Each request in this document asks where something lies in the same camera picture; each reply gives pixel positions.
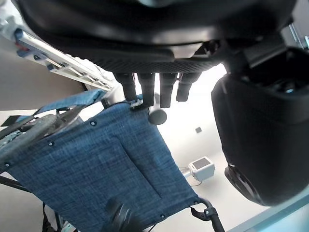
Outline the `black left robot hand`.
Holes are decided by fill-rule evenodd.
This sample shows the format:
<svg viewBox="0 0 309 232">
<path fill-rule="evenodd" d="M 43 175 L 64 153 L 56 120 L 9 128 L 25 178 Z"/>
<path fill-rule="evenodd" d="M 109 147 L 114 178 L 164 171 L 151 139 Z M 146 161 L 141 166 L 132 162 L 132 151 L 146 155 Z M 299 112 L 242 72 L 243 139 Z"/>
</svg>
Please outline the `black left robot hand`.
<svg viewBox="0 0 309 232">
<path fill-rule="evenodd" d="M 225 175 L 248 200 L 278 205 L 309 185 L 307 51 L 286 44 L 295 0 L 19 0 L 29 28 L 54 48 L 114 74 L 148 104 L 160 74 L 161 106 L 222 63 L 211 92 Z"/>
</svg>

